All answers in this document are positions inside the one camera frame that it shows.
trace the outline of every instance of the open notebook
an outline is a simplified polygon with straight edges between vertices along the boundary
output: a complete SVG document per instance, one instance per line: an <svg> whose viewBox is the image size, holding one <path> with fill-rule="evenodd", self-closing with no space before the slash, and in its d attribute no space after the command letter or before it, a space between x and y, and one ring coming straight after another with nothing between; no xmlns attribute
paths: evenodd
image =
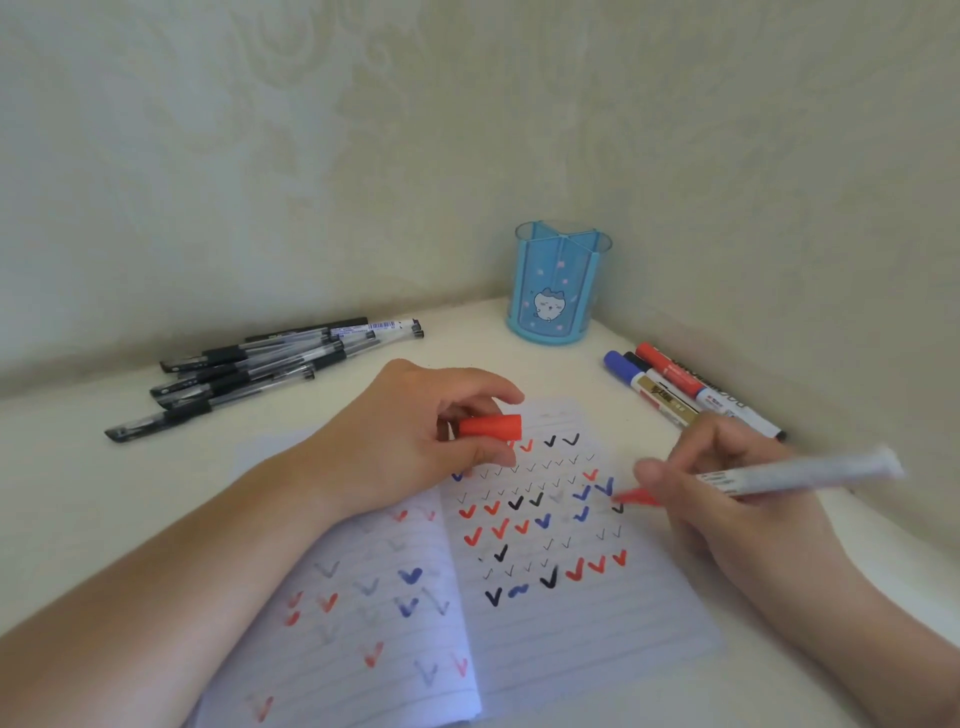
<svg viewBox="0 0 960 728"><path fill-rule="evenodd" d="M720 644L680 572L611 503L619 475L577 406L508 409L523 414L517 466L455 473L320 539L211 682L197 728L428 728ZM239 472L305 435L252 443Z"/></svg>

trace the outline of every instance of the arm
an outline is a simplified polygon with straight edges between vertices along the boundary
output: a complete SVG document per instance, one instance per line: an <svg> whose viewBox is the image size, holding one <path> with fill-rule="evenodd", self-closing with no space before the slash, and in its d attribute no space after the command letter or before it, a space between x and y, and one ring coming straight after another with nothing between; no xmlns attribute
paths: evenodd
<svg viewBox="0 0 960 728"><path fill-rule="evenodd" d="M447 422L520 402L480 370L388 364L323 429L0 637L0 725L176 728L334 523L513 451Z"/></svg>
<svg viewBox="0 0 960 728"><path fill-rule="evenodd" d="M667 461L637 480L675 532L707 551L782 635L818 661L886 728L960 726L960 650L907 615L860 573L816 494L738 502L689 473L791 457L747 426L701 415Z"/></svg>

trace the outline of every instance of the wall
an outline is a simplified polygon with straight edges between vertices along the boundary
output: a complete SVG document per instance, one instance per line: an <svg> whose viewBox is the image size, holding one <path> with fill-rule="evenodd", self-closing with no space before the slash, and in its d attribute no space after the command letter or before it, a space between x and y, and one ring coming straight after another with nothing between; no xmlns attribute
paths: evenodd
<svg viewBox="0 0 960 728"><path fill-rule="evenodd" d="M874 500L960 546L958 14L8 0L0 377L503 292L513 226L576 217L601 320L801 444L894 445Z"/></svg>

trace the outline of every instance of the blue marker cap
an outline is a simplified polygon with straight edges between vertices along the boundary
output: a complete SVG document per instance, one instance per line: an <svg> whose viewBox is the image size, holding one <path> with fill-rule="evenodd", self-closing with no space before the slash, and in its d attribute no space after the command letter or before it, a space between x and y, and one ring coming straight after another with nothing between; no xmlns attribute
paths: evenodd
<svg viewBox="0 0 960 728"><path fill-rule="evenodd" d="M636 375L643 372L636 364L627 361L620 352L607 352L603 357L603 363L611 374L625 384L630 384Z"/></svg>

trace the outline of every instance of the forearm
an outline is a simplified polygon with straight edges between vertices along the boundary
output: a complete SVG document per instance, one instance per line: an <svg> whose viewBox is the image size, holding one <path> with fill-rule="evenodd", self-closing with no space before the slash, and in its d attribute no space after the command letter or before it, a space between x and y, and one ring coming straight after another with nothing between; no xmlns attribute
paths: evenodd
<svg viewBox="0 0 960 728"><path fill-rule="evenodd" d="M805 626L802 647L886 728L960 726L960 649L861 574Z"/></svg>
<svg viewBox="0 0 960 728"><path fill-rule="evenodd" d="M0 724L179 726L336 520L307 492L269 460L0 638Z"/></svg>

